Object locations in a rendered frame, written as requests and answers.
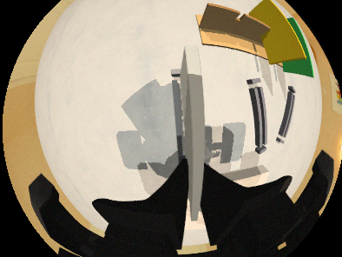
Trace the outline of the olive slotted board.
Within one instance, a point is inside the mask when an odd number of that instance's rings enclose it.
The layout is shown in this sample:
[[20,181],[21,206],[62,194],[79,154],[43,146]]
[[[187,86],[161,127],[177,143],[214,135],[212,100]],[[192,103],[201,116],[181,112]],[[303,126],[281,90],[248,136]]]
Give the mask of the olive slotted board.
[[260,36],[270,65],[306,58],[293,27],[272,0],[262,0],[248,15],[270,27]]

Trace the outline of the green notched board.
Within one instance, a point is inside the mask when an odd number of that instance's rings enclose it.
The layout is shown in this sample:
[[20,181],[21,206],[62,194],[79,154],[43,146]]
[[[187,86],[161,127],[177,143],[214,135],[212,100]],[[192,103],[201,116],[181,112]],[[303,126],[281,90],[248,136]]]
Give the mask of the green notched board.
[[293,17],[288,17],[287,21],[289,21],[291,27],[293,27],[294,34],[297,35],[297,38],[300,41],[300,45],[303,46],[306,58],[294,60],[292,62],[291,60],[290,62],[283,62],[283,72],[296,73],[301,74],[302,76],[314,77],[312,67],[313,65],[311,62],[310,52],[308,52],[308,48],[305,42],[305,38],[303,37],[303,34],[301,34],[298,24],[296,23],[296,20],[293,19]]

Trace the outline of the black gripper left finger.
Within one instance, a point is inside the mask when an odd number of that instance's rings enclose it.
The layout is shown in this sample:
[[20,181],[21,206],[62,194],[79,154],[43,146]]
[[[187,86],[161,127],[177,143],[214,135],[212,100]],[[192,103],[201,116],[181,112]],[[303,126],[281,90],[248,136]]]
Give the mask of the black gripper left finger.
[[95,211],[108,222],[133,229],[168,234],[175,250],[181,250],[188,202],[188,164],[182,159],[168,180],[144,201],[95,199]]

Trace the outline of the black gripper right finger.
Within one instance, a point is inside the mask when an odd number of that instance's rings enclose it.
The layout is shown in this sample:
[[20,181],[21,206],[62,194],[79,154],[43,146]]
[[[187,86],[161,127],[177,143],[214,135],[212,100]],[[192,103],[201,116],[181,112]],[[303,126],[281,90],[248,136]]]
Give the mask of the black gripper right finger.
[[244,188],[205,163],[200,206],[210,247],[222,244],[223,238],[236,227],[244,214],[287,191],[292,180],[287,175],[258,187]]

